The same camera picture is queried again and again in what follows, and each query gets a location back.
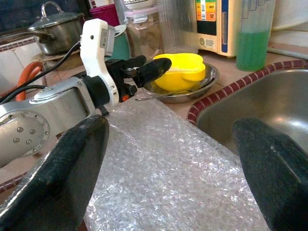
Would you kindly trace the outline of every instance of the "orange hose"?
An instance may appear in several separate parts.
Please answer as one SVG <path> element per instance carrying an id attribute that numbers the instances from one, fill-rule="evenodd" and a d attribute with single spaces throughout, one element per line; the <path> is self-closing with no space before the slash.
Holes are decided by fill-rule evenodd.
<path id="1" fill-rule="evenodd" d="M 43 63 L 42 62 L 32 62 L 30 63 L 28 66 L 25 67 L 25 69 L 22 71 L 19 80 L 18 80 L 18 84 L 11 88 L 9 91 L 0 94 L 1 97 L 9 94 L 10 92 L 12 92 L 13 90 L 15 90 L 17 87 L 19 87 L 20 85 L 24 84 L 25 82 L 27 82 L 28 80 L 34 78 L 41 70 L 43 69 Z M 26 99 L 26 92 L 21 92 L 20 94 L 18 94 L 16 96 L 16 101 L 22 101 Z"/>

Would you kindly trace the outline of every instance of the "robotic arm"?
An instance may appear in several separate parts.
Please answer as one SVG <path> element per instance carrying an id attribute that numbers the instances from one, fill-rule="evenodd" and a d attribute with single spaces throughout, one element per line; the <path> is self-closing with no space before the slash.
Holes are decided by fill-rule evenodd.
<path id="1" fill-rule="evenodd" d="M 86 75 L 47 87 L 25 101 L 0 105 L 0 167 L 37 153 L 50 137 L 96 114 L 96 108 L 103 111 L 129 99 L 136 86 L 143 87 L 170 68 L 169 59 L 144 64 L 144 56 L 104 62 L 112 55 L 114 38 L 115 29 L 105 21 L 86 21 L 80 48 Z M 125 78 L 136 86 L 124 83 Z"/>

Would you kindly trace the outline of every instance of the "pink container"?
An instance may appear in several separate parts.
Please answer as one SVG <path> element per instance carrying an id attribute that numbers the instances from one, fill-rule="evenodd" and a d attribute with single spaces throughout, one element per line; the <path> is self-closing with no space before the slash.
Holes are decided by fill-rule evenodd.
<path id="1" fill-rule="evenodd" d="M 114 4 L 100 6 L 90 10 L 93 18 L 99 18 L 108 23 L 111 26 L 120 25 L 119 18 L 117 16 L 116 7 Z"/>

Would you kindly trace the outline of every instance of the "bubble wrap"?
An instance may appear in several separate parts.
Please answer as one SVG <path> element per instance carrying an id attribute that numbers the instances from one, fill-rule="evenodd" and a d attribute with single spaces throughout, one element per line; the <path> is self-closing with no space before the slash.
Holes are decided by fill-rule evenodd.
<path id="1" fill-rule="evenodd" d="M 239 158 L 164 104 L 131 99 L 108 121 L 89 231 L 269 230 Z"/>

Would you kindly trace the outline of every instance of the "pot lid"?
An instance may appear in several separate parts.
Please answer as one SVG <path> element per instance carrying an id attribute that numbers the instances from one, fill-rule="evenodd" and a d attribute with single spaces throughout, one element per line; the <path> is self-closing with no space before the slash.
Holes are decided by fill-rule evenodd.
<path id="1" fill-rule="evenodd" d="M 45 11 L 45 6 L 47 4 L 51 4 L 51 5 L 55 6 L 59 13 L 47 16 L 46 11 Z M 58 25 L 58 24 L 62 24 L 62 23 L 72 21 L 72 20 L 77 19 L 77 18 L 81 18 L 83 16 L 82 13 L 63 12 L 61 10 L 60 6 L 53 1 L 48 1 L 45 4 L 43 4 L 41 11 L 42 11 L 41 19 L 38 20 L 37 22 L 35 22 L 34 24 L 32 24 L 28 28 L 28 30 L 32 31 L 32 30 L 38 30 L 38 29 L 42 29 L 42 28 L 46 28 L 46 27 L 50 27 L 50 26 L 55 26 L 55 25 Z"/>

